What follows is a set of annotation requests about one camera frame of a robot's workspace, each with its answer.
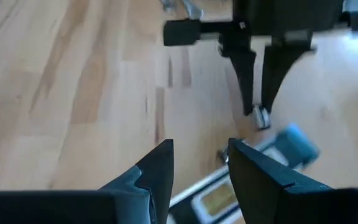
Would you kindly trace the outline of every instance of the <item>wooden floor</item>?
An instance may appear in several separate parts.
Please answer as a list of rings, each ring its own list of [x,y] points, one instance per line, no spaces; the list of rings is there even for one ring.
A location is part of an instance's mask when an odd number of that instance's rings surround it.
[[[230,18],[229,2],[199,3],[206,19]],[[1,0],[0,189],[97,189],[173,138],[175,195],[220,166],[229,137],[260,138],[216,42],[162,45],[164,20],[183,15],[158,0]],[[266,41],[253,41],[255,94]],[[305,173],[358,186],[358,40],[315,44],[286,77],[271,132],[296,123],[322,151]]]

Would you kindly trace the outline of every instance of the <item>blue plastic part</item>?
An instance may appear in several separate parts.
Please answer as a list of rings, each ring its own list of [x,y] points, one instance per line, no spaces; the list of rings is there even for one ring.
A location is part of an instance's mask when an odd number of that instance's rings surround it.
[[[306,167],[319,156],[319,149],[314,145],[297,125],[291,124],[280,131],[274,142],[264,147],[261,152],[275,147],[288,160],[289,168]]]

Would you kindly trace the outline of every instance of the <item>metal bolt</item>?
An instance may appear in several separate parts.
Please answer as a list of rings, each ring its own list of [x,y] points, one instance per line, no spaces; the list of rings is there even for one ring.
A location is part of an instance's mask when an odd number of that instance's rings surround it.
[[[223,54],[223,46],[222,45],[218,46],[218,52],[219,52],[220,55]]]
[[[241,29],[245,29],[245,28],[246,28],[245,22],[240,22],[240,28],[241,28]]]

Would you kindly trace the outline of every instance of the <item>silver metal bar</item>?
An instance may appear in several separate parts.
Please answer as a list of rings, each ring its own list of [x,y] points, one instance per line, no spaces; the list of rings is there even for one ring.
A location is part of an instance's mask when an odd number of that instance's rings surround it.
[[[206,176],[204,179],[200,180],[199,182],[193,184],[191,187],[187,188],[186,190],[180,192],[178,195],[174,196],[169,203],[169,207],[176,205],[178,202],[180,202],[187,196],[189,196],[189,195],[195,193],[197,190],[205,187],[205,185],[207,185],[211,181],[213,181],[213,180],[217,179],[218,177],[221,177],[225,174],[228,174],[228,173],[229,173],[228,166],[223,166],[222,168],[214,171],[212,174]]]
[[[182,0],[185,5],[187,15],[190,19],[202,19],[204,16],[204,11],[197,7],[190,0]]]

